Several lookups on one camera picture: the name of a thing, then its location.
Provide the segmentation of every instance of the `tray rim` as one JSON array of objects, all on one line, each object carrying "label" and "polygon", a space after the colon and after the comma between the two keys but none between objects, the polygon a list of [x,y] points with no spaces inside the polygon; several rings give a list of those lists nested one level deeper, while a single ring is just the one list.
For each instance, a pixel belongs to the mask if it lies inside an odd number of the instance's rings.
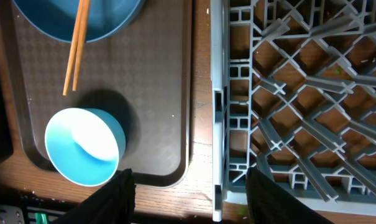
[{"label": "tray rim", "polygon": [[[26,97],[22,65],[17,43],[13,1],[0,1],[0,36],[8,82],[14,111],[19,141],[26,158],[37,168],[47,172],[57,172],[52,163],[43,157],[35,145],[32,123]],[[191,116],[191,35],[192,8],[190,0],[183,0],[183,40],[182,40],[182,89],[181,89],[181,159],[178,167],[168,175],[134,173],[135,184],[156,188],[169,188],[179,184],[188,172],[190,155],[190,116]]]}]

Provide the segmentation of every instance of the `cup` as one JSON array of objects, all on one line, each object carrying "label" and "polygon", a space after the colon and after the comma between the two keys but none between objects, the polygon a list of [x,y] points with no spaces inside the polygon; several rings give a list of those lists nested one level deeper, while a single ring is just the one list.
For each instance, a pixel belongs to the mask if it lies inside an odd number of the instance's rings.
[{"label": "cup", "polygon": [[59,173],[75,184],[94,187],[116,172],[126,150],[121,125],[99,109],[68,108],[45,130],[45,148]]}]

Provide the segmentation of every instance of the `plastic dish rack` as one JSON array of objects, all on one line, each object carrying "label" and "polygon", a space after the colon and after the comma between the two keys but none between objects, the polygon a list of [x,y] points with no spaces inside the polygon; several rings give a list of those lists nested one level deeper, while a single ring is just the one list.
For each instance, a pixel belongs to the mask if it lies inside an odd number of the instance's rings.
[{"label": "plastic dish rack", "polygon": [[376,0],[211,0],[211,78],[214,221],[249,167],[376,216]]}]

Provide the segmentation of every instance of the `tabletop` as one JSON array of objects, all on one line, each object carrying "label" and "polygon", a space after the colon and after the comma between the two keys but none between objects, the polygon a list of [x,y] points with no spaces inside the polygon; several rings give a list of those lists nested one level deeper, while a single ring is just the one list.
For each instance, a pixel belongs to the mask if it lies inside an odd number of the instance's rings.
[{"label": "tabletop", "polygon": [[[210,79],[210,0],[193,2],[192,87],[191,87],[191,161],[186,177],[168,189],[137,186],[135,210],[165,217],[194,220],[212,215],[212,103]],[[34,192],[42,198],[82,202],[97,187],[75,185],[58,173],[36,168],[22,151],[7,66],[0,44],[0,79],[14,154],[0,165],[0,186]],[[243,205],[224,203],[223,220],[247,222],[241,215]],[[376,217],[320,212],[335,223],[376,223]]]}]

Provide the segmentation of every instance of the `wooden chopstick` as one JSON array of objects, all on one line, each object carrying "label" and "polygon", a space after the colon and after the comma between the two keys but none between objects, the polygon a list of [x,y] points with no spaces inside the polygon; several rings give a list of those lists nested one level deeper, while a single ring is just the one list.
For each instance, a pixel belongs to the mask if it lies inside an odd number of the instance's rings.
[{"label": "wooden chopstick", "polygon": [[83,47],[84,47],[84,43],[86,41],[87,23],[88,23],[88,15],[89,15],[89,5],[91,4],[91,0],[84,0],[84,2],[85,3],[83,5],[83,13],[81,15],[80,33],[79,33],[79,36],[78,36],[76,64],[75,64],[75,75],[73,77],[73,91],[76,91],[78,74],[80,72],[80,66],[81,66],[81,59],[83,58]]},{"label": "wooden chopstick", "polygon": [[80,2],[78,3],[75,28],[73,30],[73,37],[71,38],[71,47],[70,47],[70,53],[69,53],[68,68],[66,70],[65,84],[63,86],[63,96],[66,96],[66,94],[68,93],[69,82],[70,82],[70,77],[71,77],[71,70],[73,68],[73,63],[75,62],[78,37],[79,37],[79,33],[80,33],[81,14],[82,14],[82,11],[83,11],[84,2],[85,2],[85,0],[80,0]]}]

